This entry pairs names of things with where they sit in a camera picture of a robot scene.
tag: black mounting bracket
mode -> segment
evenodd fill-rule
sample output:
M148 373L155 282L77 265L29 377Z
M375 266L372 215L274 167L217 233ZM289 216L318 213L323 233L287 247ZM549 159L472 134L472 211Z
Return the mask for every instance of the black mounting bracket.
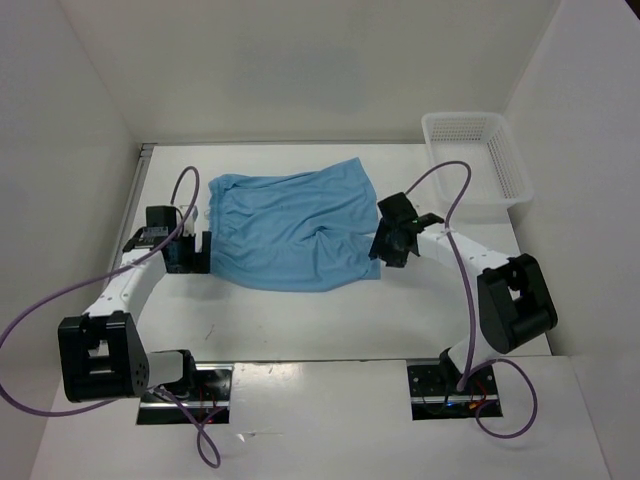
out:
M514 300L511 291L518 291L519 297ZM558 324L540 265L526 253L478 275L478 310L482 335L502 354Z
M101 342L108 355L93 356ZM67 317L58 327L62 379L72 402L139 397L149 382L149 361L128 313Z

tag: white plastic basket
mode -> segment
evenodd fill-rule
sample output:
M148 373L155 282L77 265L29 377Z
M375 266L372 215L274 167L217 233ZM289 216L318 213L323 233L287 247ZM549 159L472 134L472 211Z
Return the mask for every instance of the white plastic basket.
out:
M460 207L466 213L494 213L533 198L533 188L506 120L497 113L433 113L422 117L433 165L462 160L471 167L469 189ZM460 192L466 171L445 167L434 173L446 206Z

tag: white backdrop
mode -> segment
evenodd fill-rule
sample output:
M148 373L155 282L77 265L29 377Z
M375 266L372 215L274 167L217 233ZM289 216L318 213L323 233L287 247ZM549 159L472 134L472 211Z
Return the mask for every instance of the white backdrop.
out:
M0 1L1 330L39 298L105 271L136 158L58 3ZM0 378L15 397L51 408L56 329L95 294L69 296L14 330ZM0 478L28 478L44 427L0 400Z
M558 309L614 479L638 477L640 22L623 0L565 0L507 109L536 198L512 216Z
M556 0L60 0L145 142L420 141L502 111Z

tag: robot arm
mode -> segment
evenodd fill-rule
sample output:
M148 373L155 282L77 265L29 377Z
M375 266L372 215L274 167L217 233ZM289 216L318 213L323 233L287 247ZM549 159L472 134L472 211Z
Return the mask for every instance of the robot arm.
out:
M403 193L378 203L382 219L369 256L387 266L404 267L409 253L457 268L447 233L451 233L469 276L476 311L476 342L471 368L507 354L556 326L558 317L538 262L523 254L510 258L444 228L429 213L421 217ZM457 383L464 371L469 336L440 356L447 380Z
M130 265L176 228L173 206L149 207L147 226L124 248L121 266ZM82 315L65 318L58 345L67 398L72 402L140 397L159 385L175 395L193 387L195 361L188 350L146 353L136 323L157 283L167 273L208 273L210 232L195 252L193 219L185 223L162 254L112 278Z

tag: blue fabric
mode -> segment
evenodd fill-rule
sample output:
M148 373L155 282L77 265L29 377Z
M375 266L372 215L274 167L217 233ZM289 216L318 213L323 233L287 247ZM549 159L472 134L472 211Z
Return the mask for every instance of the blue fabric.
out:
M287 177L209 182L211 273L262 290L322 292L380 278L376 193L360 159Z

